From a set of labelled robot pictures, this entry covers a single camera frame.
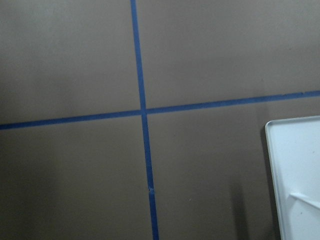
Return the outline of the white tray rack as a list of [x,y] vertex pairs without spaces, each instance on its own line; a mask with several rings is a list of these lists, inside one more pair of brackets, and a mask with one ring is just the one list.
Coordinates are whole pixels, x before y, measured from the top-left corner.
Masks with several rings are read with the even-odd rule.
[[320,118],[266,123],[270,170],[283,240],[320,238]]

